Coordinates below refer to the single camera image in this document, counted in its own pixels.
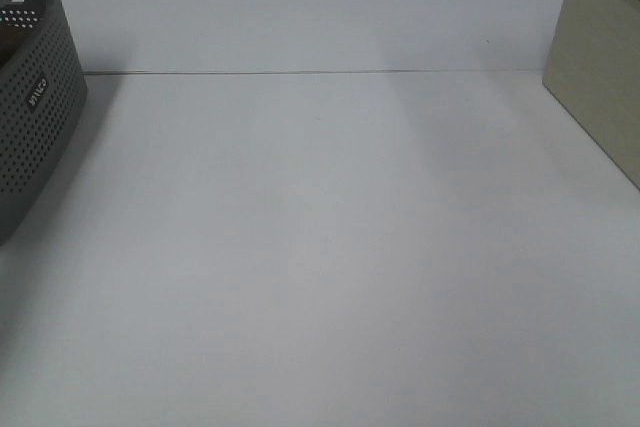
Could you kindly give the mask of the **brown towel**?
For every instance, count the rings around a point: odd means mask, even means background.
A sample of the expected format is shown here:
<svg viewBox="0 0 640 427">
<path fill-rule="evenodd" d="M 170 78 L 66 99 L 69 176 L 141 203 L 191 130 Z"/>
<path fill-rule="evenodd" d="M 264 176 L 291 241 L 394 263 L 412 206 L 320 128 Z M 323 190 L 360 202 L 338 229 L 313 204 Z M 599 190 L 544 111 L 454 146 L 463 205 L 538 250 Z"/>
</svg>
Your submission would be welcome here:
<svg viewBox="0 0 640 427">
<path fill-rule="evenodd" d="M 2 25 L 0 33 L 0 66 L 5 66 L 29 37 L 30 30 Z"/>
</svg>

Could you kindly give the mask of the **beige fabric storage box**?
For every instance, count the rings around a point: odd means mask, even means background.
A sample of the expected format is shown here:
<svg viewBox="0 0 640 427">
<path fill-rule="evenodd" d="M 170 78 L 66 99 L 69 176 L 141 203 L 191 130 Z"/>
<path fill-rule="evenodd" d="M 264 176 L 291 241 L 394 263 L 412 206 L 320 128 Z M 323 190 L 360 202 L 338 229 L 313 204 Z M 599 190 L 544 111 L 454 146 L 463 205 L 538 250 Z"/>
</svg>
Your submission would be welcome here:
<svg viewBox="0 0 640 427">
<path fill-rule="evenodd" d="M 542 83 L 639 182 L 639 0 L 563 0 Z"/>
</svg>

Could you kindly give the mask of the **grey perforated plastic basket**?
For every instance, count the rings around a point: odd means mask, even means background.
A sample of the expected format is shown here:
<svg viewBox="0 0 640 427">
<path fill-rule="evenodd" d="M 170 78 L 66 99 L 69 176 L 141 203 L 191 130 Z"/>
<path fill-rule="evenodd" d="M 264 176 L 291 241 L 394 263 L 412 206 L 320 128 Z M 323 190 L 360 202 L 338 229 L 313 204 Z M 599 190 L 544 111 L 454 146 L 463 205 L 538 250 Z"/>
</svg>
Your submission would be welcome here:
<svg viewBox="0 0 640 427">
<path fill-rule="evenodd" d="M 1 0 L 1 26 L 29 37 L 1 67 L 1 239 L 18 229 L 46 186 L 87 100 L 61 0 Z"/>
</svg>

